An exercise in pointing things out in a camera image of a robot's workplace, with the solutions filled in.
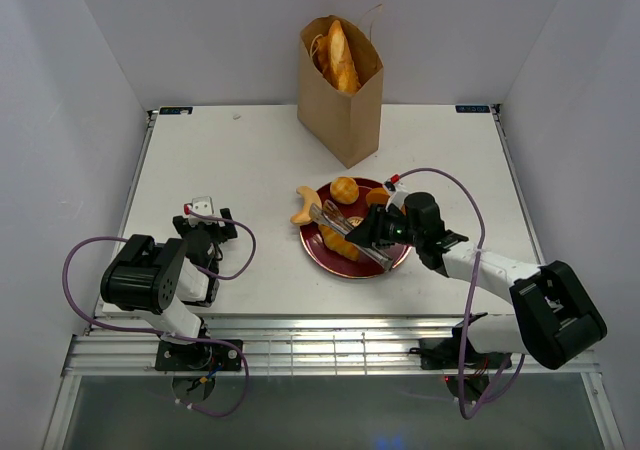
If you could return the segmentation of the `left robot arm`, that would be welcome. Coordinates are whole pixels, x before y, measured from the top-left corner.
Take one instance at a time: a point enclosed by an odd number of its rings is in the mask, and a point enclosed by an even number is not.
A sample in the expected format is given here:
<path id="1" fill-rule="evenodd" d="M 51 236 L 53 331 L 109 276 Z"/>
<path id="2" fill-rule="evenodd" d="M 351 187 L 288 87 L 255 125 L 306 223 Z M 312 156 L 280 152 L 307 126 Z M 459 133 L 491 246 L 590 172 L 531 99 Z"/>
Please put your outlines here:
<path id="1" fill-rule="evenodd" d="M 164 243 L 133 234 L 103 274 L 101 298 L 144 319 L 168 336 L 160 342 L 157 370 L 198 371 L 214 366 L 214 346 L 203 339 L 206 325 L 195 307 L 208 308 L 219 280 L 201 270 L 219 272 L 220 245 L 238 237 L 231 212 L 220 210 L 223 223 L 192 215 L 175 216 L 178 233 Z"/>

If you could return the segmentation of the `pale crescent bread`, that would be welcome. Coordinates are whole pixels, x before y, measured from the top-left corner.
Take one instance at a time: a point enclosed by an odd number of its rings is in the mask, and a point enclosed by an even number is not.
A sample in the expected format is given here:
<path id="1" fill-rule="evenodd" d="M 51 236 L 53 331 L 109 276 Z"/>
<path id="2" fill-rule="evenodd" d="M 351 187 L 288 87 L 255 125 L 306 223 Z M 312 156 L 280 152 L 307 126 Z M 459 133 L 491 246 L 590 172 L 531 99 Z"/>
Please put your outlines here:
<path id="1" fill-rule="evenodd" d="M 311 206 L 316 205 L 322 207 L 322 201 L 318 193 L 308 186 L 299 186 L 296 193 L 303 199 L 302 209 L 290 217 L 290 222 L 296 226 L 304 226 L 310 224 L 313 219 L 311 217 Z"/>

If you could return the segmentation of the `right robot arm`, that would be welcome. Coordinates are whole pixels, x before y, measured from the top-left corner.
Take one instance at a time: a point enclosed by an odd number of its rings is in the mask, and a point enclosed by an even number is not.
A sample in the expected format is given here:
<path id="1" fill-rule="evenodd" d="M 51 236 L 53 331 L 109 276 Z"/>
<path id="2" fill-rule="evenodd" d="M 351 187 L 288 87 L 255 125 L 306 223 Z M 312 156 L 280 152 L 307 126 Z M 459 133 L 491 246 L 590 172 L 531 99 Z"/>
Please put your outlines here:
<path id="1" fill-rule="evenodd" d="M 402 209 L 373 205 L 346 239 L 367 249 L 409 245 L 426 268 L 512 306 L 510 315 L 467 312 L 451 338 L 433 349 L 437 358 L 452 353 L 458 364 L 474 367 L 487 354 L 519 353 L 556 370 L 607 335 L 603 317 L 568 264 L 536 265 L 482 251 L 446 229 L 429 193 L 409 194 Z"/>

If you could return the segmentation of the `metal kitchen tongs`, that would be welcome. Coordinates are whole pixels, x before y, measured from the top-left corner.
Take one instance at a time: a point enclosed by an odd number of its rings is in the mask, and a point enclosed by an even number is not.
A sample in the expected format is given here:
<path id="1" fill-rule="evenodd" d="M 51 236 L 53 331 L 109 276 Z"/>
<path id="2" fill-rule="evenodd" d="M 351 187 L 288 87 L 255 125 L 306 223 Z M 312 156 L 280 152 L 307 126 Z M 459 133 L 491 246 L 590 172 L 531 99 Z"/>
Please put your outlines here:
<path id="1" fill-rule="evenodd" d="M 340 209 L 330 200 L 325 200 L 322 206 L 312 203 L 309 214 L 315 223 L 329 227 L 343 238 L 346 238 L 347 235 L 355 229 L 355 226 L 347 220 Z M 362 247 L 357 244 L 355 244 L 355 247 L 376 262 L 384 272 L 392 269 L 393 259 L 383 251 L 375 248 Z"/>

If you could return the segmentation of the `long baguette bread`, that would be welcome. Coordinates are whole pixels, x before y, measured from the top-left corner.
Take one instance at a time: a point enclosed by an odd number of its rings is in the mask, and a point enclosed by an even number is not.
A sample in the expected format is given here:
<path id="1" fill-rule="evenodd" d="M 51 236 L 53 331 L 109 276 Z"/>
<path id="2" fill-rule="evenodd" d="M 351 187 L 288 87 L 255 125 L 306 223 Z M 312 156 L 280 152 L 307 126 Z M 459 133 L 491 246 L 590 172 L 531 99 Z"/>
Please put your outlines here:
<path id="1" fill-rule="evenodd" d="M 334 20 L 327 35 L 329 77 L 334 88 L 347 94 L 360 89 L 359 76 L 355 68 L 350 47 L 341 22 Z"/>

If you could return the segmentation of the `oval orange bun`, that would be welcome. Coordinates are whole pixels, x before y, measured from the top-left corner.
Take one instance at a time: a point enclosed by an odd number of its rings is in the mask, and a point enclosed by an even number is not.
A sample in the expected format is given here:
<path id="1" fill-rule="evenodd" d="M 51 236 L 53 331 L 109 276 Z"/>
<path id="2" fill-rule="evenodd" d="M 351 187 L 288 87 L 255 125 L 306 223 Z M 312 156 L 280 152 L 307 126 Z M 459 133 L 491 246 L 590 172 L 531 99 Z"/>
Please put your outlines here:
<path id="1" fill-rule="evenodd" d="M 372 188 L 366 195 L 366 204 L 371 207 L 374 204 L 386 205 L 390 198 L 389 193 L 385 187 Z"/>

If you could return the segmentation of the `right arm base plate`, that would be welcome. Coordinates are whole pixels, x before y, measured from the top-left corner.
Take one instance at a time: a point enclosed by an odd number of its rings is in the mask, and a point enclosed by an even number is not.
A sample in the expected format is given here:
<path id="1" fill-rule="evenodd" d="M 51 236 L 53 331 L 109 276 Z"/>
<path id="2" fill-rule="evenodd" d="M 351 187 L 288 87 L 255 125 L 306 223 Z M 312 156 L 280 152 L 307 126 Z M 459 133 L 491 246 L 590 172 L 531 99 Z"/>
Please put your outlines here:
<path id="1" fill-rule="evenodd" d="M 458 367 L 459 342 L 453 337 L 444 339 L 422 338 L 418 344 L 409 349 L 410 355 L 420 358 L 422 370 L 445 370 Z M 478 353 L 470 343 L 466 344 L 464 368 L 466 370 L 498 369 L 507 359 L 507 367 L 511 367 L 511 358 L 506 353 Z"/>

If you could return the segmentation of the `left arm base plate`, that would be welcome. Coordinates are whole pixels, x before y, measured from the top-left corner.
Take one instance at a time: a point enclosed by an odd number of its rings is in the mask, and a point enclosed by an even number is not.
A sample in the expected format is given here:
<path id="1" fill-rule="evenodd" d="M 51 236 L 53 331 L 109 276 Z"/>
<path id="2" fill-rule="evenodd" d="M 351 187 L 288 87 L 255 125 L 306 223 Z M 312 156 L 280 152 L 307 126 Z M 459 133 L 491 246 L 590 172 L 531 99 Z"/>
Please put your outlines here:
<path id="1" fill-rule="evenodd" d="M 154 369 L 166 372 L 239 371 L 242 367 L 237 350 L 221 344 L 178 344 L 160 341 Z"/>

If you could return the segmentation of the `large braided pastry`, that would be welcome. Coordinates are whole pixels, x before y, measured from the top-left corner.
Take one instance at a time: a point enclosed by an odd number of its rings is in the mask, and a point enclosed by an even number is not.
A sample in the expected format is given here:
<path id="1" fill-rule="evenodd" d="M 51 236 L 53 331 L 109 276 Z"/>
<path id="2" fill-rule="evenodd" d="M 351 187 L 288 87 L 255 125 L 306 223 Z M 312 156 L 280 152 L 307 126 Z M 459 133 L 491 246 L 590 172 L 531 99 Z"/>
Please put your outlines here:
<path id="1" fill-rule="evenodd" d="M 327 37 L 318 35 L 311 44 L 310 57 L 323 78 L 331 82 Z"/>

